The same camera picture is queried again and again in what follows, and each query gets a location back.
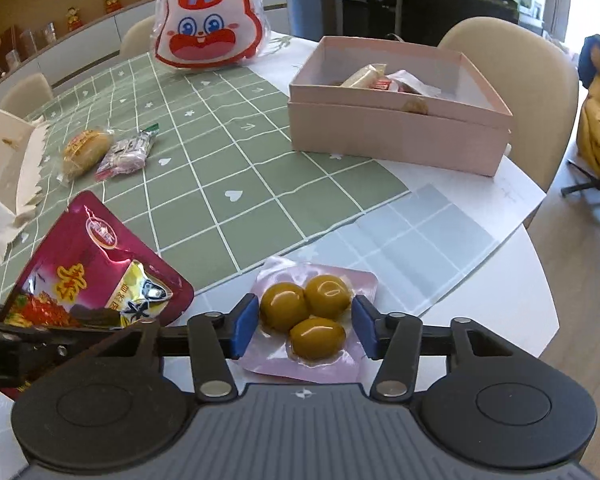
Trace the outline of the pink pack of brown eggs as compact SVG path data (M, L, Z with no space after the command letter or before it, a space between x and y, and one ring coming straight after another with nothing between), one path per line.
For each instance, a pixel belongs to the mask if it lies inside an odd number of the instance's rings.
M269 258L251 287L259 324L239 365L314 384L354 382L364 352L352 302L356 295L373 299L377 287L370 272Z

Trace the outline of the dark red spicy snack pouch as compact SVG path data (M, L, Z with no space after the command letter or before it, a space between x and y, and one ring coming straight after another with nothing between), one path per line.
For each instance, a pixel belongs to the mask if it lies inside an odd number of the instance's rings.
M3 308L10 325L163 326L193 301L193 286L90 191L68 205L15 281Z

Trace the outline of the small clear candy packet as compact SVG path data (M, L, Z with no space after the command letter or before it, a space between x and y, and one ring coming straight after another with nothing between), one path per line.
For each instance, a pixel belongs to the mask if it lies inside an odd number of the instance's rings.
M95 179L105 181L143 169L159 132L159 125L153 124L112 144L96 170Z

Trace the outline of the yellow bread bun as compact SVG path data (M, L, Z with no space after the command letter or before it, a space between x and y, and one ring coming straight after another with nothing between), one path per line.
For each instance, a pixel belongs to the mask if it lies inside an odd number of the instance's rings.
M108 129L87 129L71 139L61 154L58 180L68 184L96 166L114 143L114 132Z

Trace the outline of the red long snack packet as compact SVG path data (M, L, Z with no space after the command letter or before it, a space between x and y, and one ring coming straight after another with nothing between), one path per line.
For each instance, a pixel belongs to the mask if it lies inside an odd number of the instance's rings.
M391 89L392 80L386 77L380 77L376 79L371 85L370 88L374 90L382 90L389 91Z

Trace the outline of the green grid tablecloth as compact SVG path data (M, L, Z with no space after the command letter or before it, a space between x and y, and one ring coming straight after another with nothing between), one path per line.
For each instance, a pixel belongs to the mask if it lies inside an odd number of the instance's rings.
M35 219L0 265L4 300L76 194L97 195L131 231L203 292L406 194L379 162L296 152L287 97L245 67L184 75L148 55L79 84L40 109L48 120ZM157 126L144 169L59 182L57 161L86 128L120 138Z

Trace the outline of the beige chair with scalloped cover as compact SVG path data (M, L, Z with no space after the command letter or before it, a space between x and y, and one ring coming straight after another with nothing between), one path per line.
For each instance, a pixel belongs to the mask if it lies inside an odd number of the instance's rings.
M26 122L0 110L0 264L7 248L34 217L48 122Z

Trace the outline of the pink cardboard box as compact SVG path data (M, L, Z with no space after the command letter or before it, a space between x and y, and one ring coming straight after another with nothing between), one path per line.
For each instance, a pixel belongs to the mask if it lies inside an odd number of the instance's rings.
M370 65L404 70L426 91L343 87ZM325 36L289 85L295 150L408 162L492 177L513 114L466 55L422 44Z

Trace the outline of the beige dining chair near box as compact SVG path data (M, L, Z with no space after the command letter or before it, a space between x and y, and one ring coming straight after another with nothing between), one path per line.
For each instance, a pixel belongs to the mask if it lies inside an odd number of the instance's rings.
M533 32L487 16L454 25L439 47L466 55L498 92L513 114L508 158L548 191L577 117L579 83L570 58Z

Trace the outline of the beige dining chair far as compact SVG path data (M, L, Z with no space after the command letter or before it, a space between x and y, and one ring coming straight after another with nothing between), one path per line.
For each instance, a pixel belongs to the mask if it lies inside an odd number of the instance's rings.
M154 31L155 17L153 15L135 23L123 36L120 46L120 56L124 60L135 58L150 52L154 46L152 32Z

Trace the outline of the red white rabbit plush bag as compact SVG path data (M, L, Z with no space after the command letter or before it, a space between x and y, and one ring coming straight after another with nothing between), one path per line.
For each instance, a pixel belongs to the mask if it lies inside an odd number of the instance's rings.
M157 0L151 52L174 70L247 62L268 45L262 0Z

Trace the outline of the black water dispenser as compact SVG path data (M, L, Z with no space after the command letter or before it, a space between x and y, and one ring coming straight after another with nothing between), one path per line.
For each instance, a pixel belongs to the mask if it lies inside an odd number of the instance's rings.
M342 33L387 39L396 29L396 0L342 0Z

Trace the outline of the wooden display shelf cabinet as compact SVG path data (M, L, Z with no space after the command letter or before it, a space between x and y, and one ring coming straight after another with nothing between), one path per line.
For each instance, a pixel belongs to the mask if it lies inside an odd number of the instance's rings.
M120 60L156 0L0 0L0 99L41 73L56 90Z

